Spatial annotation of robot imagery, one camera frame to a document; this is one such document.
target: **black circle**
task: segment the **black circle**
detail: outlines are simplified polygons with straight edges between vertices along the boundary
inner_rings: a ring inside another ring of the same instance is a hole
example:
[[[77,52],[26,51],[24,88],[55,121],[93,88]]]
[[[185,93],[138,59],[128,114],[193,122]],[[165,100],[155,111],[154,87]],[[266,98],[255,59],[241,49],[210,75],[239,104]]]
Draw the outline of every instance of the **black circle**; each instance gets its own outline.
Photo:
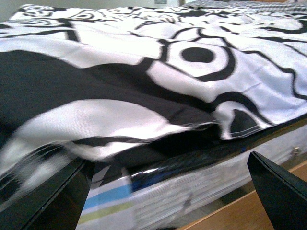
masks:
[[[189,62],[210,63],[214,59],[214,53],[205,48],[192,47],[183,50],[182,57]]]

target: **bed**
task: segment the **bed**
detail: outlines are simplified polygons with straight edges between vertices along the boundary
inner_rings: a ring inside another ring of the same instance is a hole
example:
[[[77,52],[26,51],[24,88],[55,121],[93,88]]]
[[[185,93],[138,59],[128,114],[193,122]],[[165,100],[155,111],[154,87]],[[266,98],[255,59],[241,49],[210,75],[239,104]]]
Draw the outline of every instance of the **bed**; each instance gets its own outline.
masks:
[[[306,12],[20,7],[0,23],[0,212],[85,159],[77,229],[154,230],[248,182],[252,150],[306,152]]]

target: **black plastic object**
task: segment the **black plastic object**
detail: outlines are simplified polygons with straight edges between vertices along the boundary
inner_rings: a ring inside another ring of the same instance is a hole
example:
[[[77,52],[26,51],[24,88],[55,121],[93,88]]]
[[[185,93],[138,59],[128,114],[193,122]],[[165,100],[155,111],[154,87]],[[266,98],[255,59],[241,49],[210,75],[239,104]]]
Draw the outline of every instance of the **black plastic object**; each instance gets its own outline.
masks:
[[[94,164],[79,158],[0,213],[0,230],[74,230]]]
[[[273,227],[307,229],[307,183],[255,151],[248,169]]]

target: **wall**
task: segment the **wall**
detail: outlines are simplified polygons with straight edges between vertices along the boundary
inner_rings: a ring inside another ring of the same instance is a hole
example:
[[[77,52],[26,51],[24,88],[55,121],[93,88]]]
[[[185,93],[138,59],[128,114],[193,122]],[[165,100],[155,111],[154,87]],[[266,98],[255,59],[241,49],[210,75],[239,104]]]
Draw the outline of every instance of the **wall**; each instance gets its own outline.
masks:
[[[168,0],[166,6],[175,6],[177,3],[178,0]],[[90,9],[125,6],[159,7],[159,5],[154,4],[154,0],[0,0],[0,22],[9,19],[9,17],[24,4]]]

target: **comforter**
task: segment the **comforter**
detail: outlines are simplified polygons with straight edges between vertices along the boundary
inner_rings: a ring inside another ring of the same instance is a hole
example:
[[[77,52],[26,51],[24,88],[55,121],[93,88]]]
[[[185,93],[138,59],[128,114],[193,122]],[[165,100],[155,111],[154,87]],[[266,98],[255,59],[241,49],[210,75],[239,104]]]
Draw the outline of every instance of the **comforter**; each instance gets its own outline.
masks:
[[[16,182],[0,211],[77,156],[110,162],[216,124],[244,138],[306,114],[305,10],[22,6],[0,23],[1,192]]]

